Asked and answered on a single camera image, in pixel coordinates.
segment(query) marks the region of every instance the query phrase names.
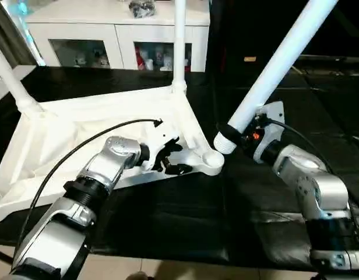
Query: floor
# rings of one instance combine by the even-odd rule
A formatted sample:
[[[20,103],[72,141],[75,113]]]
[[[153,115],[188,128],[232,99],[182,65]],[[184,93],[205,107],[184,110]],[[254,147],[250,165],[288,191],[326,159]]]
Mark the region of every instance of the floor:
[[[12,256],[13,248],[0,246],[0,250]],[[0,278],[10,270],[0,262]],[[89,255],[81,271],[81,280],[125,280],[130,274],[144,271],[156,280],[310,280],[313,272],[278,271],[224,267],[180,261],[160,261],[140,258],[105,257]]]

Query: dark wall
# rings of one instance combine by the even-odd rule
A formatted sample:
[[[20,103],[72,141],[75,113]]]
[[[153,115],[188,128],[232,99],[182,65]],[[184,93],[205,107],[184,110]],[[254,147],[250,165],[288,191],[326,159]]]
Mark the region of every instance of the dark wall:
[[[213,0],[209,61],[216,73],[263,69],[307,0]],[[359,57],[359,2],[340,0],[304,54]],[[256,57],[256,62],[245,62]]]

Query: glass cabinet door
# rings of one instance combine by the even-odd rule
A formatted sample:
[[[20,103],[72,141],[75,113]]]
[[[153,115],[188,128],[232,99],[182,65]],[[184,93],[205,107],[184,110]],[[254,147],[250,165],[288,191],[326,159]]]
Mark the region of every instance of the glass cabinet door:
[[[61,66],[110,68],[101,40],[49,39]]]
[[[34,42],[48,66],[124,68],[113,24],[28,25]]]
[[[134,42],[138,70],[173,71],[174,44]],[[185,45],[185,71],[191,69],[191,43]]]

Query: black cable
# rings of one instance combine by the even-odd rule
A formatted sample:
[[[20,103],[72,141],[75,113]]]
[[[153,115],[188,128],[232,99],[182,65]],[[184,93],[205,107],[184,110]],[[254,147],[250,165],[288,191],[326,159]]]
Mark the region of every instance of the black cable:
[[[263,122],[264,123],[269,123],[269,124],[279,125],[279,126],[285,128],[285,129],[295,133],[296,135],[298,135],[301,139],[303,139],[313,149],[313,151],[315,151],[315,153],[317,154],[317,157],[320,158],[320,160],[324,162],[328,172],[330,174],[333,174],[335,176],[340,177],[338,174],[336,174],[336,172],[334,171],[331,164],[324,157],[324,155],[319,151],[319,149],[317,149],[316,146],[307,137],[305,137],[302,133],[298,132],[296,129],[294,129],[293,127],[291,127],[291,126],[289,126],[287,124],[284,124],[284,123],[282,123],[280,121],[272,120],[271,118],[266,118],[266,119],[263,120]],[[348,195],[349,195],[350,201],[351,202],[353,201],[359,208],[359,201],[356,199],[356,197],[355,197],[355,195],[353,194],[352,191],[350,191],[348,188],[347,188],[347,190],[348,190]],[[354,226],[356,228],[356,232],[358,233],[358,236],[359,236],[359,222],[357,221],[356,214],[354,212],[354,207],[353,207],[351,202],[349,203],[349,211],[350,211],[350,215],[352,217]]]
[[[16,246],[15,246],[15,251],[14,251],[14,256],[16,255],[17,253],[17,250],[19,249],[19,246],[23,240],[23,236],[24,236],[24,233],[26,231],[26,228],[27,228],[27,224],[28,224],[28,221],[30,219],[30,216],[32,214],[32,211],[34,209],[34,207],[36,206],[36,203],[38,201],[38,199],[40,198],[40,195],[43,191],[43,189],[45,188],[47,182],[49,181],[49,179],[51,178],[51,176],[55,173],[55,171],[60,167],[61,164],[63,164],[63,162],[65,162],[70,156],[72,156],[75,152],[77,152],[80,148],[84,147],[86,144],[88,144],[89,142],[91,142],[92,140],[112,131],[112,130],[115,130],[117,128],[120,128],[120,127],[123,127],[125,125],[128,125],[128,124],[134,124],[134,123],[141,123],[141,122],[145,122],[145,121],[151,121],[153,122],[155,125],[159,125],[161,123],[160,120],[154,120],[154,119],[150,119],[150,118],[142,118],[142,119],[139,119],[139,120],[133,120],[133,121],[126,121],[126,122],[122,122],[118,125],[115,125],[113,127],[110,127],[110,128],[107,128],[106,130],[104,131],[101,131],[99,132],[98,134],[90,137],[89,139],[83,141],[81,144],[79,144],[77,147],[75,147],[73,150],[71,150],[69,153],[67,153],[52,169],[51,171],[46,175],[44,181],[41,183],[40,187],[38,188],[33,200],[32,200],[32,203],[30,204],[30,207],[29,207],[29,210],[28,210],[28,213],[27,213],[27,216],[26,216],[26,219],[22,225],[22,228],[20,230],[20,235],[19,235],[19,238],[17,240],[17,243],[16,243]]]

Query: cabinet top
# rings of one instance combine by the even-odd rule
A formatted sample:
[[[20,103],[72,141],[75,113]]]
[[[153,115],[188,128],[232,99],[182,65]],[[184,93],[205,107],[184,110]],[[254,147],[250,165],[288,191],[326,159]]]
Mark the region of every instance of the cabinet top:
[[[108,23],[115,25],[174,25],[174,0],[156,1],[156,14],[135,19],[130,0],[57,0],[26,18],[27,23]],[[208,26],[209,1],[187,0],[186,25]]]

